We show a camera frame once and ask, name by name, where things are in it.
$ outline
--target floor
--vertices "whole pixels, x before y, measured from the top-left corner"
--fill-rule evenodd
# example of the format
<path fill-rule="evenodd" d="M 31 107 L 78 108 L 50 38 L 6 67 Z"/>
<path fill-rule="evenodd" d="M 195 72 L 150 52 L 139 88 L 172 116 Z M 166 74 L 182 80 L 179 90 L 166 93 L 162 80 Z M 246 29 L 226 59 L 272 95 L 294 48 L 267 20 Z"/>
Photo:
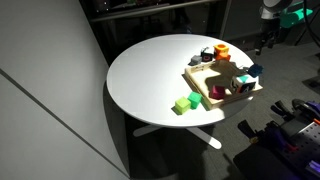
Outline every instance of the floor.
<path fill-rule="evenodd" d="M 222 143 L 217 150 L 184 129 L 160 129 L 138 138 L 132 132 L 146 124 L 126 116 L 130 174 L 132 179 L 159 180 L 241 180 L 245 179 L 233 163 L 236 154 L 250 143 L 237 124 L 246 119 L 253 129 L 261 130 L 267 122 L 283 120 L 270 106 L 278 100 L 291 108 L 294 98 L 320 102 L 318 90 L 306 80 L 318 76 L 320 50 L 313 43 L 297 47 L 276 45 L 263 49 L 262 55 L 247 54 L 264 67 L 262 92 L 241 112 L 219 123 L 201 127 Z"/>

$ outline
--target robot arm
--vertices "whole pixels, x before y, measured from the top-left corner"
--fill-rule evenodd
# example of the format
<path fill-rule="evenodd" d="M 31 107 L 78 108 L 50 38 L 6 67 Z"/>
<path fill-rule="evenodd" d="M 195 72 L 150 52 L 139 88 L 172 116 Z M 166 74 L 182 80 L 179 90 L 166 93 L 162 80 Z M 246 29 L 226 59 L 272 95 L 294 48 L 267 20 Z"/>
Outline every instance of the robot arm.
<path fill-rule="evenodd" d="M 256 55 L 261 54 L 262 47 L 268 43 L 268 47 L 272 48 L 275 39 L 279 35 L 280 30 L 280 14 L 286 11 L 292 0 L 263 0 L 261 7 L 261 29 L 257 36 L 254 48 Z"/>

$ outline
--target cable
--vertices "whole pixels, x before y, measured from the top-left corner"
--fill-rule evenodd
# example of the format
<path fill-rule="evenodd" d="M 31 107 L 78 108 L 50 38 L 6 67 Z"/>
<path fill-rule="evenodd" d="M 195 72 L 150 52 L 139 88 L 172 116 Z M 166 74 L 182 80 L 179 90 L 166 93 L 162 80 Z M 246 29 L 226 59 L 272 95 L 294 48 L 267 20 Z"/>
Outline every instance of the cable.
<path fill-rule="evenodd" d="M 311 30 L 310 23 L 307 18 L 307 0 L 303 1 L 303 16 L 304 16 L 305 24 L 306 24 L 306 27 L 309 31 L 311 38 L 316 43 L 316 45 L 320 48 L 320 43 L 318 42 L 318 41 L 320 41 L 320 38 Z"/>

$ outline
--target white panel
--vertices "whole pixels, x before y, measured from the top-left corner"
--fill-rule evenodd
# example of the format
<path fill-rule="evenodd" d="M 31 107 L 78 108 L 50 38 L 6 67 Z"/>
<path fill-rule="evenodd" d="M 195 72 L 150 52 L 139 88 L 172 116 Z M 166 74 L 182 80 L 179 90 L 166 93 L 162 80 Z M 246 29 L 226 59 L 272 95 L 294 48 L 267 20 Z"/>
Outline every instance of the white panel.
<path fill-rule="evenodd" d="M 0 75 L 0 179 L 128 180 Z"/>
<path fill-rule="evenodd" d="M 0 27 L 0 68 L 126 171 L 104 114 L 108 67 L 79 1 L 4 0 Z"/>

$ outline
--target table top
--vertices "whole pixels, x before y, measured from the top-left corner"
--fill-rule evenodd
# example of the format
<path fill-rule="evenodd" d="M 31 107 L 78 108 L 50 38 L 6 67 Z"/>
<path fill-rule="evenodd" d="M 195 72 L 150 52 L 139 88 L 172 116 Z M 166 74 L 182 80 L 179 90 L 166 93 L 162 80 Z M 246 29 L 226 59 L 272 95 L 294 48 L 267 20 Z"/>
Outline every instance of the table top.
<path fill-rule="evenodd" d="M 145 123 L 174 128 L 204 126 L 223 120 L 243 109 L 252 97 L 207 111 L 202 104 L 177 115 L 175 101 L 188 97 L 191 87 L 183 78 L 194 55 L 217 44 L 229 47 L 230 61 L 238 67 L 253 62 L 237 47 L 207 36 L 166 35 L 140 42 L 121 53 L 111 64 L 107 87 L 112 99 L 127 114 Z"/>

